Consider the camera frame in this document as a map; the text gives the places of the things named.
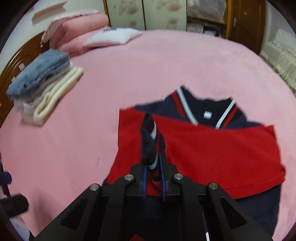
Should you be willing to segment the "navy and red sweatshirt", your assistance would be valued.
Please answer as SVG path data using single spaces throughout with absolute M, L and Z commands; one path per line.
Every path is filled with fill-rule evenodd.
M 192 181 L 215 182 L 273 235 L 285 168 L 273 126 L 248 121 L 231 98 L 197 99 L 185 87 L 119 112 L 118 152 L 104 184 L 143 163 L 152 206 L 163 193 L 161 152 Z

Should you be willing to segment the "pink plush bed cover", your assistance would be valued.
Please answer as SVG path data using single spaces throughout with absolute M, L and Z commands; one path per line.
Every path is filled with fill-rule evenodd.
M 42 127 L 24 124 L 15 109 L 1 127 L 9 189 L 27 198 L 22 217 L 32 234 L 106 178 L 117 153 L 120 109 L 184 85 L 199 98 L 232 97 L 249 120 L 275 126 L 286 176 L 273 238 L 285 238 L 295 223 L 295 97 L 258 55 L 221 38 L 156 30 L 72 63 L 84 74 Z

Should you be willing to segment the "folded cream white garment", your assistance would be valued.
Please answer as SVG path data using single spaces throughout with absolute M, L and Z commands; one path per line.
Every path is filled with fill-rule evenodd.
M 73 67 L 51 90 L 45 93 L 33 114 L 21 113 L 22 120 L 27 124 L 42 126 L 54 111 L 58 101 L 74 87 L 83 72 L 83 68 Z

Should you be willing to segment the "folded grey white garment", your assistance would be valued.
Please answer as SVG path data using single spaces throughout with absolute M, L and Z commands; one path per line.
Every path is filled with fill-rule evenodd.
M 51 90 L 72 68 L 73 66 L 70 65 L 65 70 L 47 78 L 31 97 L 25 100 L 15 100 L 14 107 L 16 110 L 27 115 L 33 114 L 35 107 L 42 101 L 45 93 Z

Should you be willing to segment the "white small pillow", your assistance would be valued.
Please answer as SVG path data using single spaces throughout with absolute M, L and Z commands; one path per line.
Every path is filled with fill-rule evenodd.
M 124 45 L 129 41 L 143 35 L 144 32 L 133 28 L 108 28 L 97 32 L 88 38 L 83 47 L 108 47 Z

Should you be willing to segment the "folded blue denim garment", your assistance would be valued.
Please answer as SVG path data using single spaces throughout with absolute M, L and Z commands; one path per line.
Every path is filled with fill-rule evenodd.
M 6 91 L 10 100 L 31 97 L 47 78 L 70 66 L 68 53 L 49 49 L 25 67 Z

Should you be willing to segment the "folded pink quilt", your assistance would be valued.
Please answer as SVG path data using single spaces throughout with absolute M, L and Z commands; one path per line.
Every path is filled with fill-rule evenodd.
M 88 52 L 86 40 L 107 28 L 108 16 L 96 9 L 82 9 L 55 17 L 41 37 L 41 44 L 75 57 Z

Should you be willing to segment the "floral sliding wardrobe door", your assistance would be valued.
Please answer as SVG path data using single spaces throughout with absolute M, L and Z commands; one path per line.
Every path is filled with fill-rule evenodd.
M 107 0 L 105 2 L 111 27 L 145 30 L 141 0 Z

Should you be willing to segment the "beige lace covered sofa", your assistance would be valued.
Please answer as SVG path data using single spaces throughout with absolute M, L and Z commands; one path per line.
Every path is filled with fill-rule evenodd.
M 273 40 L 264 44 L 259 56 L 284 81 L 295 96 L 295 35 L 278 29 Z

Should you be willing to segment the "brown wooden headboard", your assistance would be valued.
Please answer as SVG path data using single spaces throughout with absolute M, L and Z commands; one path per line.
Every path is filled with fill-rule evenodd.
M 11 81 L 35 58 L 49 49 L 49 44 L 41 44 L 41 38 L 44 32 L 41 32 L 27 41 L 10 59 L 3 72 L 1 73 L 1 92 L 0 92 L 0 120 L 1 126 L 4 120 L 13 108 L 13 102 L 9 100 L 6 91 Z

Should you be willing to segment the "quilted storage bag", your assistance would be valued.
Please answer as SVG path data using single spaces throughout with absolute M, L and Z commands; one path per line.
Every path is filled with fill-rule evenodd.
M 224 22 L 225 0 L 187 0 L 187 13 L 218 22 Z

